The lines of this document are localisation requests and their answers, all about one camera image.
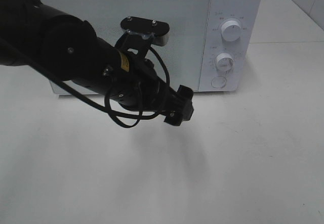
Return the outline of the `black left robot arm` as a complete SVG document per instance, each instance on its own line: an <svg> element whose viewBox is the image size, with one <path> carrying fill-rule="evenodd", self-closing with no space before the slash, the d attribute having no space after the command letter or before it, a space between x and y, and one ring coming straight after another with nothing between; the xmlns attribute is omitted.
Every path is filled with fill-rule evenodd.
<svg viewBox="0 0 324 224"><path fill-rule="evenodd" d="M193 91L170 86L146 57L161 46L167 23L131 17L114 46L92 25L41 0L1 0L1 64L30 66L76 98L125 127L123 118L165 117L179 126L192 117Z"/></svg>

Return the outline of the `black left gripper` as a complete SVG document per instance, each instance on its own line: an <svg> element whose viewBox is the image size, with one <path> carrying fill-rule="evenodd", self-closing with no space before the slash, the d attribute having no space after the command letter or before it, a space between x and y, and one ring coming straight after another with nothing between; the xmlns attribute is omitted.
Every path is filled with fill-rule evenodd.
<svg viewBox="0 0 324 224"><path fill-rule="evenodd" d="M147 58L111 60L111 99L129 111L165 114L164 123L180 126L193 115L193 90L180 85L177 92L156 73Z"/></svg>

